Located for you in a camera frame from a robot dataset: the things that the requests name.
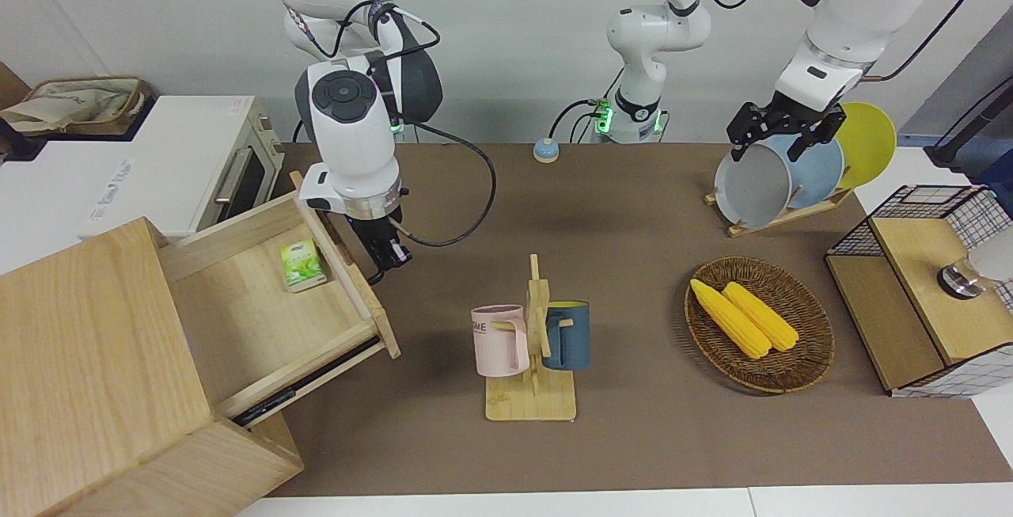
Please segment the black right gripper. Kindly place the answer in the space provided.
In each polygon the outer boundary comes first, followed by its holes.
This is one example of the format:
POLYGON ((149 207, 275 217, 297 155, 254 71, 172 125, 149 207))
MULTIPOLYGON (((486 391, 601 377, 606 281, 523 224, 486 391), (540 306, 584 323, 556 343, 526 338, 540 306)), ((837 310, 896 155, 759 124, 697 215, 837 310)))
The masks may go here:
POLYGON ((370 286, 381 282, 388 269, 400 268, 412 260, 410 249, 400 242, 398 231, 388 218, 359 220, 347 216, 347 221, 359 242, 375 262, 376 271, 366 278, 370 286))

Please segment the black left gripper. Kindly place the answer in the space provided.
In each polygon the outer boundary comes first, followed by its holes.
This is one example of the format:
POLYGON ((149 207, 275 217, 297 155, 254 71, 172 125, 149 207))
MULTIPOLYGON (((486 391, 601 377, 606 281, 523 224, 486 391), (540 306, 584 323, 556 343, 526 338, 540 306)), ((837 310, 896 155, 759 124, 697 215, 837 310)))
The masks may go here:
POLYGON ((789 146, 787 156, 796 162, 812 146, 835 137, 846 120, 842 105, 832 105, 815 112, 788 97, 774 97, 769 105, 744 103, 727 125, 727 135, 732 149, 730 155, 738 162, 750 142, 759 142, 774 135, 797 135, 789 146))

